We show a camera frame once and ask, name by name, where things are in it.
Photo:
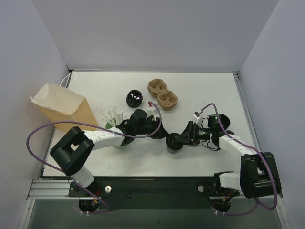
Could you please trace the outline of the black paper coffee cup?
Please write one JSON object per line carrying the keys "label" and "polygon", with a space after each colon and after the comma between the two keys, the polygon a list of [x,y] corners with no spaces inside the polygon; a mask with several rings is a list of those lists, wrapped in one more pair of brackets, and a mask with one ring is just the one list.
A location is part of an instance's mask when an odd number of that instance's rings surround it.
{"label": "black paper coffee cup", "polygon": [[170,154],[177,154],[181,151],[181,148],[171,148],[171,147],[167,147],[167,151],[170,153]]}

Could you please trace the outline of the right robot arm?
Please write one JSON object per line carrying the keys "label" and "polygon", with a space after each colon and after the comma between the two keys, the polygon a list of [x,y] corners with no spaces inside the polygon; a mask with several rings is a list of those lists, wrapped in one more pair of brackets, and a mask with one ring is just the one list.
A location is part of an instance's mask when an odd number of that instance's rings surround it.
{"label": "right robot arm", "polygon": [[270,152],[257,153],[228,130],[230,119],[224,115],[209,115],[207,127],[190,121],[181,133],[171,133],[166,138],[167,148],[177,152],[183,146],[197,146],[201,142],[213,143],[214,150],[223,150],[240,163],[240,172],[216,173],[211,188],[221,195],[228,189],[242,192],[246,198],[259,198],[280,194],[282,186],[275,162]]}

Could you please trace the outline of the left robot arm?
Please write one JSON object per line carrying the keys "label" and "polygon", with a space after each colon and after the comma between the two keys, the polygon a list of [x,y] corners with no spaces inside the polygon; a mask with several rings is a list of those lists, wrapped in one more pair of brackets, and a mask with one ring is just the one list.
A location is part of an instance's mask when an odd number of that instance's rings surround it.
{"label": "left robot arm", "polygon": [[83,131],[77,126],[71,128],[51,149],[50,155],[66,176],[80,184],[80,191],[84,195],[92,196],[97,190],[97,184],[85,166],[91,151],[126,146],[141,135],[163,139],[169,133],[159,117],[137,109],[129,119],[107,131]]}

